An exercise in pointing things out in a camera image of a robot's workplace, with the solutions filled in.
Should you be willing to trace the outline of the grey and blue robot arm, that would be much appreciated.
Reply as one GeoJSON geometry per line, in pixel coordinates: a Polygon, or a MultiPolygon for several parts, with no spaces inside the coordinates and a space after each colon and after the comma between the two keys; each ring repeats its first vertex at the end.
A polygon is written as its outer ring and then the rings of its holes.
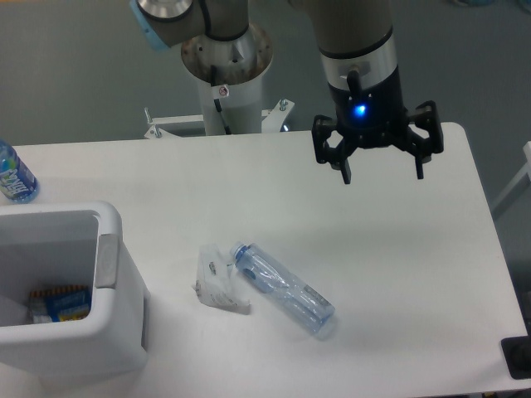
{"type": "MultiPolygon", "coordinates": [[[[334,117],[312,124],[318,163],[350,182],[355,150],[396,147],[416,173],[444,149],[436,104],[409,111],[402,88],[392,17],[386,1],[294,1],[313,27],[334,117]]],[[[175,46],[200,92],[209,135],[259,133],[261,81],[272,62],[270,38],[249,18],[246,1],[132,1],[130,8],[156,50],[175,46]]]]}

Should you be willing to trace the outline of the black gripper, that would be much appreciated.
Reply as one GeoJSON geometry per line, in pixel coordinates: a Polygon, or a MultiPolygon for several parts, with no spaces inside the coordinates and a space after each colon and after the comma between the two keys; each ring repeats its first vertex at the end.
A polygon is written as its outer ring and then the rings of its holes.
{"type": "Polygon", "coordinates": [[[337,119],[318,114],[311,135],[316,162],[328,163],[340,171],[343,182],[351,183],[349,157],[357,148],[394,146],[414,157],[418,179],[424,178],[423,165],[433,154],[444,151],[444,136],[436,102],[428,100],[408,111],[403,105],[399,69],[385,80],[362,90],[361,99],[350,99],[348,90],[329,86],[337,119]],[[342,138],[332,147],[332,132],[342,138]]]}

